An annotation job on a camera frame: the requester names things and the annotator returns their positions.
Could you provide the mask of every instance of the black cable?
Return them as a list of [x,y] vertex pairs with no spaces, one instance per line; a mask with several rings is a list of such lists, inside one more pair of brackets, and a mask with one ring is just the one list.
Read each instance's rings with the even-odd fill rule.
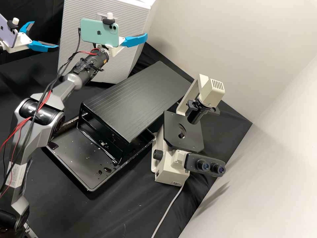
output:
[[7,143],[4,145],[4,149],[3,149],[3,178],[5,179],[6,178],[6,163],[4,162],[4,154],[6,153],[6,146],[7,146]]
[[27,143],[27,141],[28,141],[28,139],[29,139],[29,137],[30,137],[30,134],[31,134],[31,132],[32,132],[33,125],[34,125],[34,122],[35,122],[35,113],[38,111],[38,109],[39,109],[39,107],[40,107],[40,105],[41,105],[41,103],[42,103],[42,101],[43,101],[43,99],[44,99],[45,94],[48,92],[48,89],[50,89],[50,91],[53,89],[54,84],[57,82],[57,80],[59,79],[59,77],[60,77],[61,75],[63,75],[63,73],[65,72],[65,70],[66,70],[67,67],[69,66],[70,62],[73,60],[74,56],[78,53],[79,44],[80,44],[80,34],[81,34],[81,29],[78,28],[78,44],[77,44],[77,48],[76,48],[75,53],[73,53],[72,56],[58,69],[56,78],[46,86],[46,88],[45,88],[45,90],[44,90],[44,92],[43,92],[43,94],[42,94],[42,96],[41,96],[39,102],[37,103],[37,106],[36,106],[36,109],[35,109],[35,111],[34,111],[34,115],[33,115],[31,124],[30,124],[30,126],[28,127],[28,129],[27,129],[27,131],[26,131],[26,133],[25,133],[25,137],[24,137],[25,139],[23,140],[23,144],[22,144],[22,146],[20,147],[20,149],[19,149],[19,151],[18,151],[18,153],[17,153],[17,155],[16,155],[16,157],[15,157],[15,160],[12,162],[12,165],[11,165],[10,169],[8,170],[6,177],[4,178],[3,184],[2,184],[2,186],[1,186],[1,188],[0,188],[0,192],[2,192],[2,190],[3,190],[3,188],[4,188],[5,184],[6,184],[6,181],[7,181],[8,177],[9,177],[9,174],[11,173],[11,171],[12,171],[14,165],[16,164],[16,161],[17,161],[18,156],[19,156],[20,152],[22,151],[22,148],[25,147],[25,145],[26,145],[26,143]]
[[4,167],[4,171],[3,171],[3,178],[5,179],[6,177],[6,164],[4,162],[4,159],[5,159],[5,154],[6,154],[6,147],[7,147],[7,143],[5,143],[4,145],[4,148],[3,148],[3,158],[2,158],[2,161],[3,161],[3,167]]

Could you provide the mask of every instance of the water droplet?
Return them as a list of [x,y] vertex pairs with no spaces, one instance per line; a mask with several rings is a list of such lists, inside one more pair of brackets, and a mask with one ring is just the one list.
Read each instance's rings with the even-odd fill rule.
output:
[[108,172],[108,173],[111,173],[111,169],[108,168],[108,167],[104,167],[103,170],[106,171],[106,172]]

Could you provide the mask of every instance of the black fabric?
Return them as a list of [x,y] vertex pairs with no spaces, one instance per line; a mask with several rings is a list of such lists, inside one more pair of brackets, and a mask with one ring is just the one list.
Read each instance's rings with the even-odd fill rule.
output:
[[[29,21],[35,21],[30,30],[32,40],[57,44],[60,38],[64,0],[10,0],[3,1],[0,14],[7,20],[19,18],[19,29]],[[0,55],[0,64],[22,59],[39,52],[24,50]]]
[[[0,141],[9,133],[12,114],[19,102],[42,91],[54,78],[57,60],[58,53],[43,53],[0,66]],[[192,80],[147,44],[133,73],[158,60]],[[65,105],[66,119],[77,116],[81,101],[103,90],[96,85],[110,86],[90,83],[74,92]],[[205,144],[202,154],[227,162],[251,122],[224,102],[219,108],[220,116],[206,115],[201,120]],[[157,131],[161,124],[162,117],[150,129]],[[25,197],[30,202],[29,224],[39,237],[150,237],[179,190],[154,182],[149,150],[93,194],[83,193],[41,149],[34,152],[33,158]],[[191,173],[156,238],[178,237],[214,181],[213,177]]]

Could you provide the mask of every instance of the white backdrop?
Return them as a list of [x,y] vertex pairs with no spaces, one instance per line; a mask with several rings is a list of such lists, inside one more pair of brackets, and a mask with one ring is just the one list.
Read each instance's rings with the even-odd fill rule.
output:
[[148,42],[254,119],[317,53],[315,0],[161,0]]

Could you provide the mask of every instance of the black tray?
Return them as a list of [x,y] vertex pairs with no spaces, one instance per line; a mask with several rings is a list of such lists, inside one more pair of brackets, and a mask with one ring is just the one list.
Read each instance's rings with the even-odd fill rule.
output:
[[155,138],[148,129],[144,130],[135,139],[135,150],[126,155],[123,164],[117,164],[76,128],[77,121],[78,117],[64,123],[59,134],[45,149],[90,192],[95,191],[137,157]]

